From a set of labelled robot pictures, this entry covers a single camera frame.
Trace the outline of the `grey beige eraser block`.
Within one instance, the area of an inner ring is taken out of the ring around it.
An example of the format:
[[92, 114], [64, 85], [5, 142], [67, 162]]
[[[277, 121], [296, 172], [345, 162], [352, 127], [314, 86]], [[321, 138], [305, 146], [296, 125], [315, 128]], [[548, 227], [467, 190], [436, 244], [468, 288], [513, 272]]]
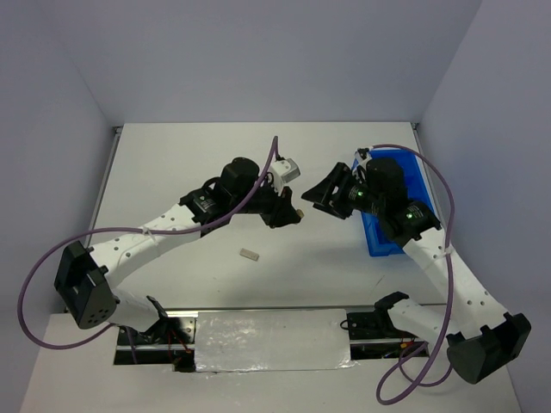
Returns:
[[244, 257], [244, 258], [247, 258], [249, 260], [252, 260], [252, 261], [255, 261], [257, 262], [258, 259], [259, 259], [259, 254], [254, 252], [254, 251], [251, 251], [251, 250], [247, 250], [247, 249], [241, 249], [239, 251], [239, 254]]

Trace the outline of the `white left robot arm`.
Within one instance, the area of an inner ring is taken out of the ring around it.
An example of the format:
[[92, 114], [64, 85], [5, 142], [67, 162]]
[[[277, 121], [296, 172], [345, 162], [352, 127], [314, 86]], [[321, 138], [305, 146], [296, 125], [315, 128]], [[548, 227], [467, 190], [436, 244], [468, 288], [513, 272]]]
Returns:
[[256, 163], [236, 157], [220, 176], [183, 196], [138, 232], [90, 247], [69, 243], [54, 287], [81, 330], [110, 323], [128, 327], [150, 343], [161, 342], [170, 333], [182, 338], [182, 326], [156, 299], [124, 291], [122, 282], [169, 251], [227, 225], [230, 211], [256, 214], [271, 229], [300, 223], [288, 185], [299, 176], [300, 169], [290, 158], [277, 158], [262, 176]]

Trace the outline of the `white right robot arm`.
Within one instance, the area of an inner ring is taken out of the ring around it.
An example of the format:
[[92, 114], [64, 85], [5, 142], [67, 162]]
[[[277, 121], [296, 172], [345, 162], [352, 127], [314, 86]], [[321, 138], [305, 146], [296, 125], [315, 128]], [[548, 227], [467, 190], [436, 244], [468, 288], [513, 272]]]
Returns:
[[445, 298], [448, 318], [441, 319], [405, 293], [377, 302], [375, 329], [383, 336], [411, 332], [430, 345], [442, 342], [453, 370], [477, 384], [515, 360], [531, 331], [522, 314], [511, 314], [480, 283], [449, 244], [446, 227], [431, 208], [408, 194], [406, 173], [391, 157], [356, 153], [357, 165], [337, 163], [301, 197], [340, 219], [353, 211], [378, 219], [381, 232], [397, 244]]

